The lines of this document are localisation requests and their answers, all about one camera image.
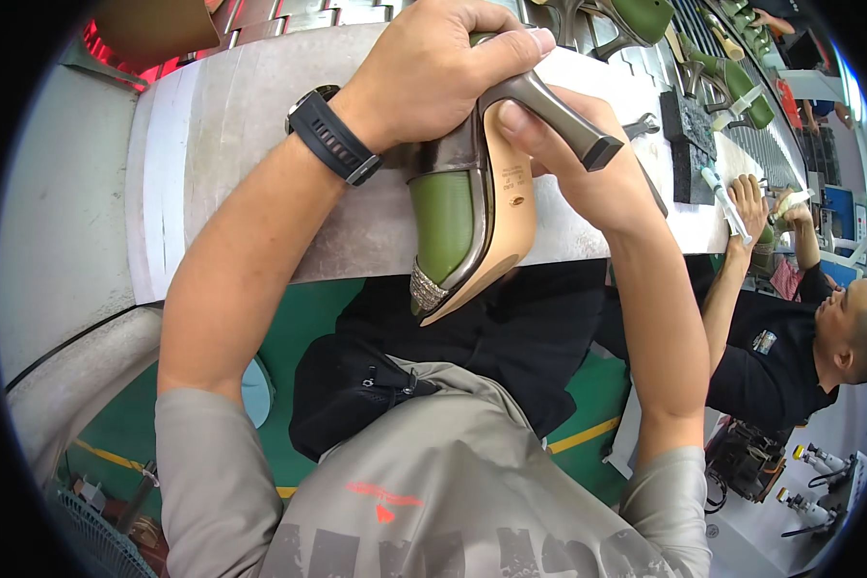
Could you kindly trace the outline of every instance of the black t-shirt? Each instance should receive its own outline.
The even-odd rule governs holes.
[[[739,294],[706,405],[778,431],[838,399],[838,388],[827,394],[815,372],[815,309],[832,294],[818,264],[803,275],[798,291],[801,302]]]

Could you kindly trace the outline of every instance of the glue syringe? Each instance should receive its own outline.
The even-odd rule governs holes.
[[[745,224],[741,222],[741,217],[739,216],[739,211],[735,208],[735,204],[728,198],[728,192],[722,186],[722,179],[709,167],[703,167],[700,173],[704,176],[706,184],[713,190],[719,206],[722,207],[723,214],[728,221],[728,226],[732,229],[732,234],[741,235],[741,244],[749,244],[751,242],[751,235],[745,230]]]

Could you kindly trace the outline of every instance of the black watch strap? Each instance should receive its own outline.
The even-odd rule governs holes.
[[[381,156],[367,149],[316,91],[303,98],[289,114],[289,127],[315,156],[350,185],[358,187],[381,167]]]

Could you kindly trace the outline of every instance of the cable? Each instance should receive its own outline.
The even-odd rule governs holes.
[[[5,395],[5,394],[9,393],[10,391],[12,391],[14,387],[19,385],[19,382],[21,382],[23,379],[26,378],[26,376],[28,376],[29,374],[34,372],[36,369],[38,369],[40,365],[44,364],[50,358],[54,357],[57,353],[59,353],[61,350],[63,350],[65,347],[67,347],[71,343],[74,343],[75,341],[79,340],[80,338],[84,337],[85,335],[87,335],[91,331],[94,331],[96,329],[101,328],[102,326],[106,325],[110,321],[113,321],[117,317],[121,317],[122,315],[125,315],[131,311],[135,311],[139,307],[161,308],[162,306],[163,306],[163,301],[154,302],[154,303],[143,303],[141,305],[132,305],[131,307],[127,307],[115,315],[110,315],[109,317],[106,317],[105,319],[103,319],[99,323],[95,323],[95,324],[91,325],[90,327],[84,329],[83,331],[76,334],[75,336],[73,336],[69,340],[65,341],[61,345],[55,347],[54,349],[52,349],[48,353],[45,353],[44,355],[42,355],[41,357],[36,359],[34,362],[32,362],[32,364],[30,364],[26,369],[24,369],[18,376],[14,377],[13,381],[6,384],[6,387],[3,389],[3,394]]]
[[[844,467],[841,468],[840,470],[836,470],[836,471],[834,471],[834,472],[832,472],[832,473],[826,473],[825,475],[817,475],[817,476],[814,477],[813,479],[809,480],[809,484],[806,484],[806,487],[819,487],[819,486],[822,486],[823,484],[813,484],[813,482],[818,481],[818,480],[824,480],[824,479],[826,479],[826,478],[830,478],[830,477],[832,477],[833,475],[838,475],[839,473],[842,473],[844,470],[846,470],[846,469],[848,469],[848,468],[850,468],[850,467],[851,467],[851,465],[848,463],[848,464],[845,464]]]
[[[800,534],[806,534],[809,532],[815,532],[816,530],[821,530],[824,527],[826,527],[826,525],[820,524],[817,526],[810,526],[808,528],[802,528],[799,530],[791,530],[790,532],[784,532],[783,534],[780,535],[780,537],[781,538],[790,538],[793,536],[799,536]]]
[[[705,514],[715,514],[715,513],[719,512],[720,510],[722,510],[723,506],[726,505],[726,500],[728,499],[728,486],[726,485],[726,482],[721,477],[719,477],[718,474],[716,474],[712,470],[706,471],[706,477],[715,481],[717,483],[717,486],[719,486],[719,489],[721,489],[722,493],[723,493],[723,497],[719,502],[712,501],[709,498],[709,496],[706,497],[706,503],[709,504],[710,506],[716,506],[716,508],[714,510],[706,510],[706,508],[704,508],[704,515]]]

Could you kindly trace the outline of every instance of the floor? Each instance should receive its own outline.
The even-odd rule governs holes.
[[[270,417],[258,430],[281,496],[288,497],[314,467],[289,444],[292,380],[302,353],[315,339],[334,330],[337,315],[362,287],[362,279],[290,286],[263,341],[260,356],[276,388]],[[140,468],[154,457],[154,400],[157,364],[126,387],[80,433],[62,456],[59,479],[69,472],[102,483],[107,497],[128,500],[141,482]],[[626,480],[601,462],[613,441],[629,393],[624,365],[589,354],[568,391],[578,410],[548,441],[553,459],[604,503],[617,502]],[[152,490],[143,512],[161,517],[161,493]]]

